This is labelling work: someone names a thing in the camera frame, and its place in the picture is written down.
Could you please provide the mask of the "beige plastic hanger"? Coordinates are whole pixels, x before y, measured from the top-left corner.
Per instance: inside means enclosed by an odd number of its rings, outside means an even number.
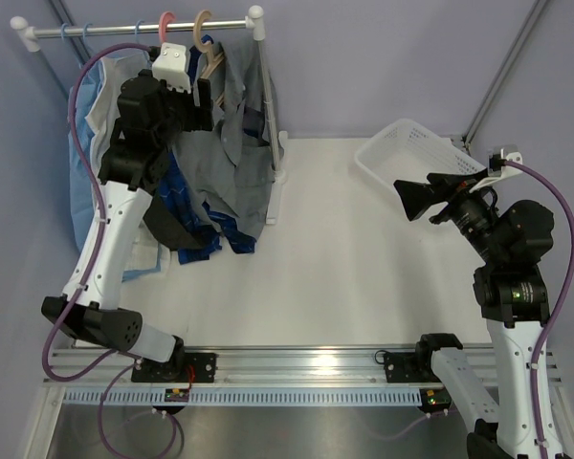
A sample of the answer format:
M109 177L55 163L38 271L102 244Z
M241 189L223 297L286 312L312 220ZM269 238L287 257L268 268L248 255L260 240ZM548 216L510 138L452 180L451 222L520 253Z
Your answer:
M210 93L218 108L225 103L225 53L214 47L209 39L203 38L203 25L209 21L212 13L202 10L197 13L193 27L193 41L195 48L201 53L198 71L195 80L202 79L210 85Z

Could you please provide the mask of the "grey shirt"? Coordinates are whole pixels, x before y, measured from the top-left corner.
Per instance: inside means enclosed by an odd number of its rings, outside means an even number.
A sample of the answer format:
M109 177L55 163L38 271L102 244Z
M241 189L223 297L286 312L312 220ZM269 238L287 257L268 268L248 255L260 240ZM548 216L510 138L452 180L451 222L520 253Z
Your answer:
M207 205L233 218L239 232L258 239L274 181L258 49L250 37L214 47L226 56L224 106L214 103L212 131L182 134L174 154L194 207Z

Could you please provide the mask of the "pink plastic hanger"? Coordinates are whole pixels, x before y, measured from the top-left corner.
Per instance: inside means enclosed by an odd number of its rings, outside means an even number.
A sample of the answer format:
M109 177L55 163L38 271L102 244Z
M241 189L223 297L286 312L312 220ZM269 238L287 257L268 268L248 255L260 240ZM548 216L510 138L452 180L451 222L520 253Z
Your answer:
M159 18L158 22L158 36L160 43L163 44L166 42L167 38L167 27L173 23L176 19L176 16L173 11L164 11Z

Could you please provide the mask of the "blue plaid shirt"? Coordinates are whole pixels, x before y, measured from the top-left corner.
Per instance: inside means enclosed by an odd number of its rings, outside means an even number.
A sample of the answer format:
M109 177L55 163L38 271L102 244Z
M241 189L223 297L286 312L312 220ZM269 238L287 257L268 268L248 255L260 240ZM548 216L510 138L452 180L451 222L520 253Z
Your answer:
M210 211L207 205L202 205L200 209L194 207L192 191L186 183L174 154L176 143L173 144L171 149L170 168L161 181L158 193L167 205L168 210L186 229L195 234L200 234L207 242L207 245L201 250L176 251L180 263L187 264L209 259L212 253L220 250L223 240L228 241L232 251L235 253L254 252L259 238L253 239L251 236L239 232L236 229L233 218Z

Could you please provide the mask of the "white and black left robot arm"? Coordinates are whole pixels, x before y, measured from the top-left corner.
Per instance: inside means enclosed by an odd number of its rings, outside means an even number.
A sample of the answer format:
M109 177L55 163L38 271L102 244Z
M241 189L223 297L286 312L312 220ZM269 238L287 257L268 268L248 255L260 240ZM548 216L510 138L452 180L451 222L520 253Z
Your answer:
M44 298L41 313L63 333L152 361L167 382L186 371L181 339L144 323L120 306L121 280L138 228L168 171L170 147L183 132L213 127L210 85L191 93L186 71L142 70L121 87L107 151L92 183L97 197L94 221L84 249L59 296Z

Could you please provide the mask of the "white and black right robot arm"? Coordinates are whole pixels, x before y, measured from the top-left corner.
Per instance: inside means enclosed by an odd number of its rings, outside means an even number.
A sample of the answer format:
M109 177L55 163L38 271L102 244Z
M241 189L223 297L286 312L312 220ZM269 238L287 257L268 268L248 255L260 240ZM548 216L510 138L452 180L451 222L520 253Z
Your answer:
M475 270L473 289L492 340L498 396L484 387L454 335L422 336L413 366L448 391L468 429L469 457L564 458L539 342L551 319L539 263L553 247L554 216L531 200L499 214L496 203L485 199L496 193L482 184L486 177L484 171L431 173L424 183L397 180L394 187L410 221L441 205L430 222L453 222L484 262Z

